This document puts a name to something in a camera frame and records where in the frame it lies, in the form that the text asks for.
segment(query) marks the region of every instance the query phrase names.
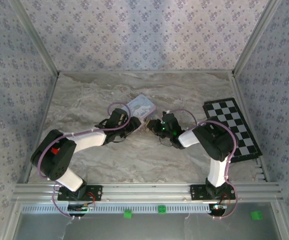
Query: black and white checkered board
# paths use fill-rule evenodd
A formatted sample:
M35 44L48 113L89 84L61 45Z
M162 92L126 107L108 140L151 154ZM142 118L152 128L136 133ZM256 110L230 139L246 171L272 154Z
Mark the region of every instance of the black and white checkered board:
M239 143L231 162L256 159L262 155L234 98L206 101L203 105L203 110L207 118L217 116L222 124L229 127L237 135Z

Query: marble tabletop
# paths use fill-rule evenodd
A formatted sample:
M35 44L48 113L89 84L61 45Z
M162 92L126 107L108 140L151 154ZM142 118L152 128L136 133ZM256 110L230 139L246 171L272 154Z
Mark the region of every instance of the marble tabletop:
M88 130L108 117L109 104L128 103L140 94L156 105L155 118L160 118L162 111L182 108L202 121L206 119L204 102L232 97L233 91L226 72L61 73L42 138L52 129L69 133ZM183 129L194 124L187 113L177 112L175 116ZM167 147L144 127L121 143L75 153L70 168L89 183L203 183L209 165L210 158L199 144L183 150ZM229 178L239 182L255 181L254 165L252 160L232 163ZM33 167L29 182L43 181Z

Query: wire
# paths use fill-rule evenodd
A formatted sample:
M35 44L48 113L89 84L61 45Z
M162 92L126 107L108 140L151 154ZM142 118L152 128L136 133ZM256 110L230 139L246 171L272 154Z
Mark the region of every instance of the wire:
M61 215L65 216L66 218L70 218L72 219L72 216L70 216L69 214L67 213L64 213L60 207L58 207L58 205L56 204L56 201L55 201L55 194L56 194L56 184L53 186L53 193L52 193L52 196L51 196L51 201L53 203L53 205L55 206L55 208L59 211L59 213L61 213Z
M226 159L226 165L225 165L225 169L224 169L224 180L234 190L235 204L234 204L234 207L233 207L232 211L230 213L228 213L227 215L225 215L225 216L213 216L214 218L223 219L223 218L226 218L226 217L229 217L230 215L232 215L234 213L234 211L236 210L237 205L238 205L237 188L236 188L235 185L233 185L231 182L228 181L229 165L230 165L230 162L231 162L231 158L235 154L235 151L236 151L236 148L237 148L237 140L236 140L235 135L233 134L233 132L227 126L223 125L220 122L212 121L212 120L206 120L206 121L199 122L198 126L201 126L201 125L204 125L204 124L215 124L215 125L218 125L218 126L224 128L230 134L230 136L232 137L232 140L233 140L233 150L232 150L232 152L229 154L229 156Z
M115 143L115 144L122 143L124 140L126 140L126 137L124 137L123 140L121 140L121 141L113 141L113 143Z
M96 198L95 198L95 195L92 193L92 192L87 192L86 193L88 196L90 196L90 197L92 197L92 202L90 203L87 203L87 205L89 205L89 204L93 204L94 206L94 208L96 208Z
M225 200L224 196L226 196L226 197L229 199L228 205L226 204L226 206L228 207L228 206L230 205L230 197L229 197L229 195L226 194L226 193L222 194L221 200L220 200L220 202L219 202L218 204L221 204L222 201Z
M130 119L131 119L131 110L130 108L124 104L123 102L114 102L114 103L111 103L109 106L108 106L108 112L109 112L109 108L113 105L117 105L117 104L120 104L120 105L123 105L125 106L127 109L128 109L128 112L129 112L129 117L127 119L127 121L119 126L119 127L114 127L114 128L102 128L102 129L92 129L92 130L87 130L87 131L82 131L82 132L78 132L78 133L71 133L71 134L65 134L65 135L62 135L58 138L56 138L55 140L53 140L44 150L43 152L41 153L40 157L39 157L39 160L38 160L38 164L37 164L37 171L38 171L38 174L41 178L43 179L46 179L47 176L45 175L42 175L41 173L41 163L43 161L43 158L44 156L46 155L47 151L58 141L60 141L61 139L64 139L64 138L69 138L69 137L79 137L79 136L83 136L83 135L86 135L86 134L90 134L90 133L96 133L96 132L103 132L103 131L116 131L116 130L119 130L119 129L122 129L124 128L125 126L128 125L128 123L130 122Z
M174 112L187 112L188 114L190 114L193 117L195 125L196 126L198 125L198 122L197 122L197 119L195 118L195 116L187 109L179 108L179 109L175 109L175 110L170 111L170 113L174 113Z
M171 143L171 145L169 145L169 146L168 146L168 145L165 145L165 144L163 144L163 143L162 143L162 141L161 141L161 136L159 137L159 141L160 141L160 143L161 143L162 145L164 145L164 146L166 146L166 147L172 147L172 146L173 146L173 144L172 144L172 143Z

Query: green block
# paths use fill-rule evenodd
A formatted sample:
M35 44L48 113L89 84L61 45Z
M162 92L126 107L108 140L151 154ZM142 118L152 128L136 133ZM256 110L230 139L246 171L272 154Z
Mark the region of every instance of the green block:
M263 219L263 215L261 214L261 211L252 211L250 212L252 220L261 220Z
M167 208L165 205L158 206L158 214L165 214L167 212Z
M131 219L132 215L133 215L133 211L131 211L129 209L124 210L123 217L125 219Z

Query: patterned wallpaper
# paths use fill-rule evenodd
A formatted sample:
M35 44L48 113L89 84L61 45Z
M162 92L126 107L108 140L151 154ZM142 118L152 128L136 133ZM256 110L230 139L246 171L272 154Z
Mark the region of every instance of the patterned wallpaper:
M271 181L280 183L289 210L289 0L238 77Z
M33 150L52 82L7 0L0 0L0 233Z
M232 69L268 0L21 0L60 71Z

